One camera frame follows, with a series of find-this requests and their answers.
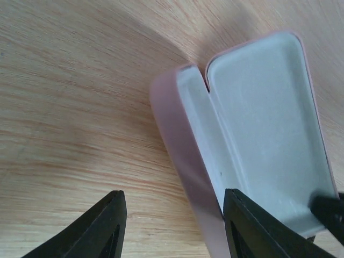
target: pink case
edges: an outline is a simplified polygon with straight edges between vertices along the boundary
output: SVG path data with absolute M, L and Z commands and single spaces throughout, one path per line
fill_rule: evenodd
M 212 60 L 259 40 L 231 48 L 216 55 Z M 150 88 L 150 103 L 162 139 L 180 176 L 211 257 L 230 257 L 221 208 L 177 89 L 177 74 L 189 66 L 194 64 L 177 67 L 157 77 Z M 329 171 L 336 192 L 331 168 Z

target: open box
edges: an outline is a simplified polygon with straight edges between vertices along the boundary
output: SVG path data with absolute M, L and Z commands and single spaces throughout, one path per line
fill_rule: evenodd
M 237 188 L 304 237 L 323 225 L 314 194 L 338 195 L 301 41 L 278 32 L 208 64 L 159 76 L 154 117 L 212 257 L 229 257 L 225 189 Z

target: table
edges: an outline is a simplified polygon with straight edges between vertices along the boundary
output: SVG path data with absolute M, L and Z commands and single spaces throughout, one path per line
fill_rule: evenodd
M 340 0 L 6 1 L 0 9 L 0 256 L 124 190 L 123 257 L 209 257 L 150 109 L 152 79 L 273 30 L 304 40 L 344 189 Z M 338 257 L 328 233 L 316 243 Z

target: tabletop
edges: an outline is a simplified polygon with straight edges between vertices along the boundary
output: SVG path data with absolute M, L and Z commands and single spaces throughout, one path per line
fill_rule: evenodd
M 152 79 L 274 30 L 303 39 L 344 189 L 340 0 L 2 1 L 0 256 L 48 240 L 124 190 L 122 257 L 209 257 L 151 112 Z M 327 232 L 316 244 L 338 257 Z

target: wooden surface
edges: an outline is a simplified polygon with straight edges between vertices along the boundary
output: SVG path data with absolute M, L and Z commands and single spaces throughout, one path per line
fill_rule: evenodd
M 304 40 L 344 190 L 341 2 L 2 0 L 0 256 L 24 255 L 121 189 L 123 257 L 209 257 L 155 126 L 149 83 L 275 29 Z M 344 257 L 329 234 L 316 243 Z

